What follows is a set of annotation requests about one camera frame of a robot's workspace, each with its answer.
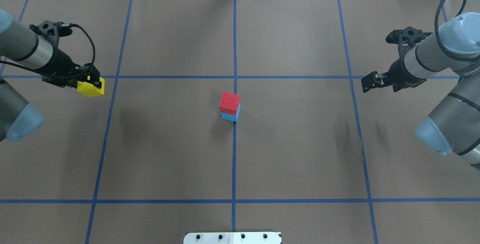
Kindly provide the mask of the brown paper table mat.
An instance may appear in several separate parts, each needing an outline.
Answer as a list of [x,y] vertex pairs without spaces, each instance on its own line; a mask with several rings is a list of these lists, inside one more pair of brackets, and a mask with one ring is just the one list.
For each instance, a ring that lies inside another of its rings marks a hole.
[[78,23],[106,93],[5,67],[45,116],[1,143],[2,244],[174,244],[277,231],[298,244],[478,244],[479,172],[414,135],[456,85],[361,91],[432,31],[440,0],[1,0]]

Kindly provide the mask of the yellow cube block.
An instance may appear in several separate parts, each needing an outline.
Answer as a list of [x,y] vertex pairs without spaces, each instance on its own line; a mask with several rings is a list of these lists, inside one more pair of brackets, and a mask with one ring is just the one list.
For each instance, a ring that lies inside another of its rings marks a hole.
[[100,77],[101,87],[97,88],[96,85],[90,83],[77,82],[77,92],[86,97],[97,97],[103,96],[105,94],[105,80],[103,77]]

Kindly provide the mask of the blue cube block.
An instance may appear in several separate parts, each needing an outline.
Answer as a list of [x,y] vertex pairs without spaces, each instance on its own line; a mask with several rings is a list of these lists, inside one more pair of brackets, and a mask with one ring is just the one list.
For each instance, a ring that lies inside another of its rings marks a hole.
[[238,118],[239,118],[240,111],[241,111],[241,103],[238,104],[238,109],[237,109],[235,115],[227,114],[227,113],[223,113],[223,112],[221,112],[220,115],[221,115],[222,119],[226,119],[226,120],[229,120],[229,121],[232,121],[232,122],[237,122]]

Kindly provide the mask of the red cube block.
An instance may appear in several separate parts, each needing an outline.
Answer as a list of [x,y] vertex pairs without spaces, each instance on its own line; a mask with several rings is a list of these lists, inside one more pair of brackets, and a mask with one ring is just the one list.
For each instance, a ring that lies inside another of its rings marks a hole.
[[219,103],[219,112],[237,115],[241,105],[241,97],[233,92],[223,92]]

